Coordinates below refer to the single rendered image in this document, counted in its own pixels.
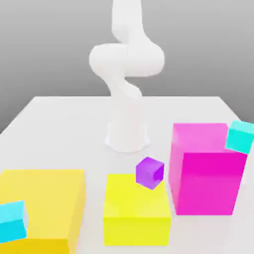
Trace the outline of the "small purple cube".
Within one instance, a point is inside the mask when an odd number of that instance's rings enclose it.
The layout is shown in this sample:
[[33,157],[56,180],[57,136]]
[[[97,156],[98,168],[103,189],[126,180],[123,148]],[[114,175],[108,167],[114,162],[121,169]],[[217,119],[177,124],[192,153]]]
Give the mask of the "small purple cube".
[[140,163],[136,165],[135,181],[136,183],[149,188],[155,189],[164,177],[164,163],[145,157]]

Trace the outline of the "small turquoise cube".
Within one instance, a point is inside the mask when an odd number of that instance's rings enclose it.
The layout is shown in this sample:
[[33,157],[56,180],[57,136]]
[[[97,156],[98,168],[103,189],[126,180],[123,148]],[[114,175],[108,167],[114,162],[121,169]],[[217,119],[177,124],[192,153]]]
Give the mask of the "small turquoise cube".
[[254,123],[232,121],[226,139],[225,148],[249,154],[254,140]]

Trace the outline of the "small sky blue cube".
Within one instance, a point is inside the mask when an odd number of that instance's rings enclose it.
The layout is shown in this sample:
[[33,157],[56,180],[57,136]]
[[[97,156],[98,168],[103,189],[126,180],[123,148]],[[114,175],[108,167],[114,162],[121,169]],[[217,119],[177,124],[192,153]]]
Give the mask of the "small sky blue cube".
[[25,239],[28,214],[23,200],[0,204],[0,244]]

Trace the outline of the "large lemon yellow box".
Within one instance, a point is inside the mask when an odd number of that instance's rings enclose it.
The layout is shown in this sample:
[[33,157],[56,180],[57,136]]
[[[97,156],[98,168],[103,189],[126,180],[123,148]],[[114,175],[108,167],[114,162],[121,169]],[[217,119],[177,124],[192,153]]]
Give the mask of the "large lemon yellow box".
[[106,246],[166,246],[171,213],[164,182],[151,190],[135,174],[108,174],[103,209]]

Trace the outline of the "large magenta box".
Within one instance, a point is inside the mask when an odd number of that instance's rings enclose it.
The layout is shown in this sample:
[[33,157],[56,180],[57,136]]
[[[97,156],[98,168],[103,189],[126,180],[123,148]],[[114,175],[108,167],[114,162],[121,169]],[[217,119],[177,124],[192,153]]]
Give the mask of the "large magenta box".
[[225,147],[225,123],[174,123],[169,184],[177,215],[232,215],[247,155]]

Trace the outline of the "large golden yellow box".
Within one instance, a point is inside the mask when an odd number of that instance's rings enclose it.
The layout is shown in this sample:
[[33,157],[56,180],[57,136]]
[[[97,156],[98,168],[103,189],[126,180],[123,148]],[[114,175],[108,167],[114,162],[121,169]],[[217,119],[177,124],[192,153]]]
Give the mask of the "large golden yellow box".
[[83,170],[4,170],[0,204],[25,202],[28,236],[0,254],[75,254],[85,207]]

